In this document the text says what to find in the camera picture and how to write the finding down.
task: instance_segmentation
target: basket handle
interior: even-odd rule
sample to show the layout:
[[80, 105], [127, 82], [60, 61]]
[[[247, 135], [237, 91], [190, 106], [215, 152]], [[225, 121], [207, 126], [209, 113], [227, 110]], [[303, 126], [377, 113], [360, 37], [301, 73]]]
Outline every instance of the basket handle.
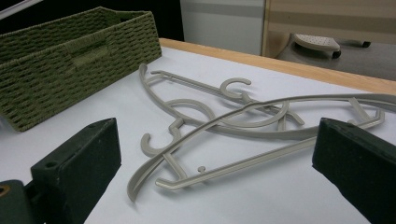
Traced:
[[64, 46], [70, 53], [75, 67], [95, 62], [109, 53], [106, 36], [102, 32], [83, 36], [75, 41], [65, 43]]

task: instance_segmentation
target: green basket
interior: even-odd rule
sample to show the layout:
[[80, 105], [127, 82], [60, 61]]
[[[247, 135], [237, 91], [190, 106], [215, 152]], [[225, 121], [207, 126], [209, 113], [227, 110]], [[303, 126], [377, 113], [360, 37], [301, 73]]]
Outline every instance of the green basket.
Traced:
[[161, 54], [147, 11], [98, 7], [0, 35], [0, 116], [25, 131]]

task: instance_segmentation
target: chair caster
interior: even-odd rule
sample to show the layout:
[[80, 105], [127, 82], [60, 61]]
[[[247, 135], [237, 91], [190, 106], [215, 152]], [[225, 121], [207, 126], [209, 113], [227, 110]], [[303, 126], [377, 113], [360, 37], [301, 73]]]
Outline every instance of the chair caster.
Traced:
[[364, 41], [363, 44], [361, 45], [361, 47], [367, 49], [368, 47], [370, 47], [370, 45], [371, 45], [371, 42]]
[[337, 59], [341, 56], [341, 50], [335, 51], [332, 53], [332, 58]]

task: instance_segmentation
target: basket rim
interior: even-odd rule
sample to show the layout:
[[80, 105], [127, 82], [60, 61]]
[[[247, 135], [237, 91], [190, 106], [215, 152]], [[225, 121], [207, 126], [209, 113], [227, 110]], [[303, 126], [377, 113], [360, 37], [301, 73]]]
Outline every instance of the basket rim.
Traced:
[[88, 34], [88, 35], [83, 35], [83, 36], [81, 36], [79, 38], [71, 39], [71, 40], [65, 41], [65, 42], [63, 42], [61, 44], [54, 45], [54, 46], [51, 46], [51, 47], [46, 48], [46, 49], [42, 49], [40, 51], [32, 52], [32, 53], [27, 54], [27, 55], [25, 55], [23, 57], [20, 57], [20, 58], [17, 58], [17, 59], [12, 59], [12, 60], [4, 62], [4, 63], [0, 63], [0, 69], [2, 69], [4, 67], [11, 66], [11, 65], [13, 65], [15, 63], [20, 63], [20, 62], [23, 62], [23, 61], [27, 61], [27, 60], [29, 60], [31, 58], [35, 58], [35, 56], [37, 56], [37, 55], [41, 55], [41, 54], [46, 53], [48, 51], [54, 51], [55, 49], [60, 49], [62, 47], [65, 47], [65, 45], [67, 45], [69, 43], [78, 42], [81, 39], [88, 38], [91, 35], [97, 35], [97, 34], [100, 34], [100, 33], [104, 33], [104, 32], [107, 32], [107, 31], [109, 31], [111, 29], [115, 29], [116, 27], [122, 26], [122, 25], [127, 24], [127, 23], [135, 22], [135, 21], [137, 21], [137, 20], [139, 20], [139, 19], [141, 19], [143, 17], [147, 17], [149, 15], [152, 15], [151, 11], [144, 11], [144, 10], [140, 10], [140, 11], [118, 11], [118, 10], [113, 10], [113, 9], [106, 8], [106, 7], [95, 7], [93, 9], [89, 9], [89, 10], [86, 10], [86, 11], [83, 11], [83, 12], [79, 12], [79, 13], [76, 13], [76, 14], [73, 14], [73, 15], [70, 15], [70, 16], [62, 17], [62, 18], [54, 20], [54, 21], [47, 21], [47, 22], [40, 23], [40, 24], [37, 24], [37, 25], [34, 25], [34, 26], [26, 27], [26, 28], [23, 28], [23, 29], [20, 29], [20, 30], [17, 30], [17, 31], [6, 33], [6, 34], [0, 35], [0, 36], [17, 35], [18, 33], [23, 32], [25, 30], [41, 27], [43, 25], [52, 24], [52, 23], [55, 23], [55, 22], [66, 21], [66, 20], [69, 20], [71, 18], [78, 17], [80, 15], [88, 14], [88, 13], [90, 13], [92, 11], [95, 11], [95, 10], [105, 10], [105, 11], [113, 12], [113, 13], [142, 13], [142, 15], [137, 16], [137, 17], [135, 17], [133, 19], [130, 19], [128, 21], [121, 22], [119, 24], [115, 24], [115, 25], [109, 26], [109, 27], [107, 27], [105, 29], [101, 29], [101, 30], [96, 31], [94, 33], [91, 33], [91, 34]]

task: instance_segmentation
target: dark background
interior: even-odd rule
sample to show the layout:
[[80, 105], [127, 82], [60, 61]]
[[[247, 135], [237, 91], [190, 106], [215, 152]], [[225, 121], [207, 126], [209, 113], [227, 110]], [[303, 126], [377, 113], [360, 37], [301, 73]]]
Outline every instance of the dark background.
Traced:
[[[0, 0], [0, 10], [19, 2], [21, 0]], [[0, 34], [99, 6], [124, 11], [151, 11], [159, 37], [184, 41], [180, 0], [44, 0], [0, 20]]]

